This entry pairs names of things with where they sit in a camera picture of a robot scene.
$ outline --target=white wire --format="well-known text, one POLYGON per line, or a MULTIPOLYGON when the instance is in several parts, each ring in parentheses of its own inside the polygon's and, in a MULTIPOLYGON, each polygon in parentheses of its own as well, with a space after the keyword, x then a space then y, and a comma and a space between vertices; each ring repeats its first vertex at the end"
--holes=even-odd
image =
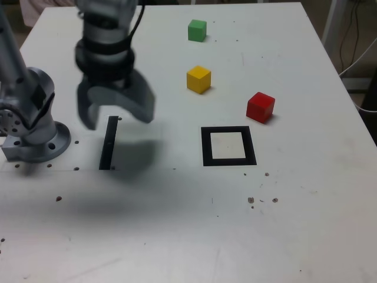
POLYGON ((373 42, 371 43, 371 45, 364 51, 363 54, 361 54, 361 56, 355 61, 353 62, 353 64, 351 66, 349 66, 347 69, 345 69, 344 71, 342 71, 339 76, 341 76, 342 74, 344 74, 345 72, 347 72, 350 68, 353 67, 353 65, 355 65, 357 62, 359 62, 359 60, 365 55, 365 53, 368 52, 368 50, 373 46, 373 44, 377 41, 377 37, 375 38, 375 40, 373 40, 373 42))
POLYGON ((361 111, 364 111, 364 112, 368 112, 368 113, 377 113, 377 111, 372 111, 372 110, 367 110, 367 109, 363 109, 361 108, 360 106, 358 106, 356 103, 354 103, 355 107, 361 111))
MULTIPOLYGON (((351 67, 353 67, 353 65, 355 65, 357 62, 359 62, 359 60, 365 55, 365 53, 368 52, 368 50, 373 46, 373 44, 377 41, 377 37, 375 38, 375 40, 373 40, 373 42, 370 44, 370 46, 364 51, 363 54, 361 54, 361 56, 351 65, 349 66, 347 69, 345 69, 344 71, 342 71, 339 76, 341 76, 342 74, 344 74, 345 72, 347 72, 351 67)), ((372 111, 372 110, 367 110, 367 109, 363 109, 361 107, 359 107, 355 102, 354 102, 354 105, 357 109, 361 110, 361 111, 364 111, 364 112, 367 112, 367 113, 377 113, 377 111, 372 111)))

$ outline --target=green cube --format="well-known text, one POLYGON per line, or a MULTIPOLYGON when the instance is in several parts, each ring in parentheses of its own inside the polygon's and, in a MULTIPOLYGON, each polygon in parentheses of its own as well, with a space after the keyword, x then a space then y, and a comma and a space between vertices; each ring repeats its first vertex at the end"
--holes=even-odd
POLYGON ((193 19, 188 25, 188 40, 203 42, 207 36, 207 22, 193 19))

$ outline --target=cube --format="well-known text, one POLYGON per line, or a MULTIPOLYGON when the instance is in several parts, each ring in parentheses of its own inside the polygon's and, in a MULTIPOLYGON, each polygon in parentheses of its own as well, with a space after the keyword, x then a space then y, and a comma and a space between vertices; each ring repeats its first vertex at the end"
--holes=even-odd
POLYGON ((188 25, 188 40, 203 42, 207 36, 207 22, 193 19, 188 25))
POLYGON ((264 93, 256 93, 247 102, 246 116, 258 122, 266 122, 272 115, 275 98, 264 93))
POLYGON ((211 86, 211 71, 201 66, 196 66, 187 72, 187 88, 202 94, 211 86))

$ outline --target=yellow cube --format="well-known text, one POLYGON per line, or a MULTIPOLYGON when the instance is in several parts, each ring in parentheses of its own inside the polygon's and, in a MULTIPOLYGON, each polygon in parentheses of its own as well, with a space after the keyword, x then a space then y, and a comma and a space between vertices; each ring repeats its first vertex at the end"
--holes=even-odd
POLYGON ((202 94, 211 86, 211 71, 196 66, 187 72, 187 88, 202 94))

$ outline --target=black cable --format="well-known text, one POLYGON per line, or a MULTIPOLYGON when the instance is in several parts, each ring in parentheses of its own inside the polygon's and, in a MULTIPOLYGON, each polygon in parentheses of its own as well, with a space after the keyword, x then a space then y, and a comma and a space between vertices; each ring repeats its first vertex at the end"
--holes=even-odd
POLYGON ((142 0, 142 2, 143 2, 143 4, 142 4, 142 7, 141 7, 141 11, 140 11, 139 17, 137 18, 137 21, 135 23, 135 26, 134 26, 133 30, 130 32, 130 35, 128 36, 129 39, 130 39, 130 42, 132 40, 132 37, 134 36, 134 33, 136 32, 137 27, 139 26, 141 18, 143 17, 143 14, 144 14, 145 0, 142 0))
POLYGON ((339 50, 339 56, 340 56, 340 62, 342 63, 342 72, 344 71, 344 62, 343 62, 343 58, 342 58, 342 49, 343 49, 343 44, 345 42, 345 39, 348 35, 348 32, 349 30, 351 29, 351 26, 352 26, 352 16, 353 16, 353 10, 355 9, 356 5, 357 5, 357 1, 355 1, 355 3, 353 3, 353 6, 352 6, 352 9, 351 9, 351 13, 350 13, 350 21, 349 21, 349 25, 347 27, 347 30, 346 30, 346 33, 342 39, 342 43, 340 43, 340 50, 339 50))
POLYGON ((360 34, 360 30, 359 30, 359 18, 358 18, 358 9, 359 9, 359 5, 361 3, 361 0, 358 0, 358 3, 356 5, 356 9, 355 9, 355 18, 356 18, 356 42, 355 42, 355 47, 353 49, 353 54, 352 54, 352 60, 351 60, 351 63, 349 64, 350 66, 352 65, 354 59, 355 59, 355 54, 356 54, 356 49, 358 47, 358 43, 359 43, 359 34, 360 34))

